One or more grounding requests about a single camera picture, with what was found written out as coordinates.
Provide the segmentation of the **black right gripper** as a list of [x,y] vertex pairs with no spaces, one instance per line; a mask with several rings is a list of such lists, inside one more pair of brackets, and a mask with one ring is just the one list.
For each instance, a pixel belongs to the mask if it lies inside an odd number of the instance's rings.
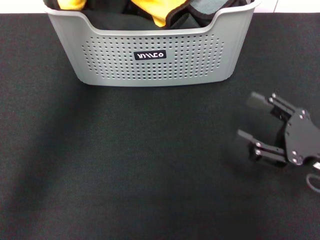
[[276,93],[266,97],[253,91],[246,104],[283,121],[277,133],[277,147],[263,143],[241,129],[237,130],[237,140],[246,146],[250,160],[284,168],[289,164],[308,165],[320,158],[320,129],[312,122],[307,110],[296,108]]

